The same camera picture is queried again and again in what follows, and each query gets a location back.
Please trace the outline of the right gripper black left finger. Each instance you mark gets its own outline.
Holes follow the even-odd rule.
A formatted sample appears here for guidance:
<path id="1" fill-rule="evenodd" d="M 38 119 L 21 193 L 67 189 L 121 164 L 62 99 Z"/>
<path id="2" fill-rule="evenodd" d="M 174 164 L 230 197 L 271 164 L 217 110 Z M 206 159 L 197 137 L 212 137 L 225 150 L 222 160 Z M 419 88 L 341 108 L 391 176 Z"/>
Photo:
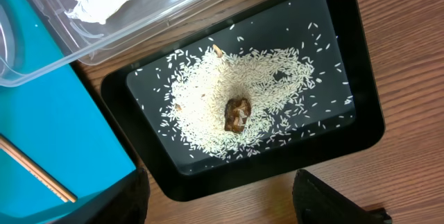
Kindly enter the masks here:
<path id="1" fill-rule="evenodd" d="M 136 169 L 56 224 L 144 224 L 150 186 L 145 169 Z"/>

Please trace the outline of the white rice grains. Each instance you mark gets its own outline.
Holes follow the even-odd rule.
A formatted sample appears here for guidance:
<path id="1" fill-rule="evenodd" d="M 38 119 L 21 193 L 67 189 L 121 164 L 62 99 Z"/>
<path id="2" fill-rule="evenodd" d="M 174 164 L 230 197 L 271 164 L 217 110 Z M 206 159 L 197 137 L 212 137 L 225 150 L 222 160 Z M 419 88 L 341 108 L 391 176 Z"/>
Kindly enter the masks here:
<path id="1" fill-rule="evenodd" d="M 327 22 L 277 28 L 276 43 L 254 46 L 240 25 L 130 72 L 126 86 L 155 134 L 182 144 L 189 161 L 227 162 L 349 126 L 355 100 Z M 247 98 L 240 134 L 224 130 L 225 106 Z"/>

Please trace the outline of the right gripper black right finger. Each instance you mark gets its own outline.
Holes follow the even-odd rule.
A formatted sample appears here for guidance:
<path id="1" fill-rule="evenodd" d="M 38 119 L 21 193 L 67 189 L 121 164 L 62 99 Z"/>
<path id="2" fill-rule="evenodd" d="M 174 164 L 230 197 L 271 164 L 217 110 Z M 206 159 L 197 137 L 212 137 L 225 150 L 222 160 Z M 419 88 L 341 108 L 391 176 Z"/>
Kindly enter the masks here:
<path id="1" fill-rule="evenodd" d="M 298 224 L 392 224 L 383 207 L 366 211 L 304 169 L 296 171 L 292 195 Z"/>

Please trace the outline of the large white plate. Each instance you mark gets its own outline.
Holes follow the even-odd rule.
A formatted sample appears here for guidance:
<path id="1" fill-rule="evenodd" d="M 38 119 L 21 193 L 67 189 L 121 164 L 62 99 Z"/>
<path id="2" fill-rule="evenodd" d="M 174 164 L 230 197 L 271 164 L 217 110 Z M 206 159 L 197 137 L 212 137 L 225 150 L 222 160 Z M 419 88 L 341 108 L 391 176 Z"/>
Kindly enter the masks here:
<path id="1" fill-rule="evenodd" d="M 6 10 L 1 6 L 1 76 L 15 63 L 15 37 Z"/>

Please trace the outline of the brown food scrap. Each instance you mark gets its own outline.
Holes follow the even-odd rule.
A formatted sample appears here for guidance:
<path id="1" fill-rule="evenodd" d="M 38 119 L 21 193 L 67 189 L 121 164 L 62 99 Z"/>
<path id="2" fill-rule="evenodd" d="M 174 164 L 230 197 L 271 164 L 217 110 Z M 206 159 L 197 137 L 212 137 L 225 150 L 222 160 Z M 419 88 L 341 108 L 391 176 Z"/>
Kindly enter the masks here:
<path id="1" fill-rule="evenodd" d="M 251 105 L 247 98 L 232 98 L 225 106 L 224 130 L 240 134 L 251 115 Z"/>

